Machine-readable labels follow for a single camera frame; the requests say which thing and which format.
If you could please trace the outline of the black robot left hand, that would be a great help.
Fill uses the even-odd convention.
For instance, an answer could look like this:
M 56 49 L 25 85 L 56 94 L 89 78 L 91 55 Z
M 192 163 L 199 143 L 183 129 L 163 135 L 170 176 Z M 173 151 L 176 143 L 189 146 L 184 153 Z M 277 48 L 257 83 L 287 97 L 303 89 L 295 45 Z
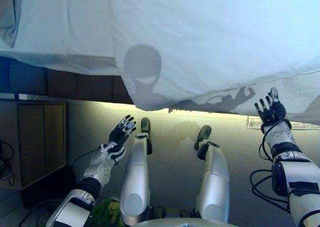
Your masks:
M 113 145 L 112 151 L 119 151 L 129 136 L 136 130 L 136 121 L 131 115 L 124 117 L 109 134 L 109 143 Z

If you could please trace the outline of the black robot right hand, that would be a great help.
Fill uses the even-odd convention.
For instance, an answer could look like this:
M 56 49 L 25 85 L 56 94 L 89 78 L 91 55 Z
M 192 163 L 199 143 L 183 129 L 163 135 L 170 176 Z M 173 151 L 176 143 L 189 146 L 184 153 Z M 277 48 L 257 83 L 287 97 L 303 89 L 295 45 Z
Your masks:
M 254 107 L 264 126 L 273 126 L 280 121 L 287 121 L 287 112 L 279 99 L 276 87 L 272 87 L 265 99 L 260 98 Z

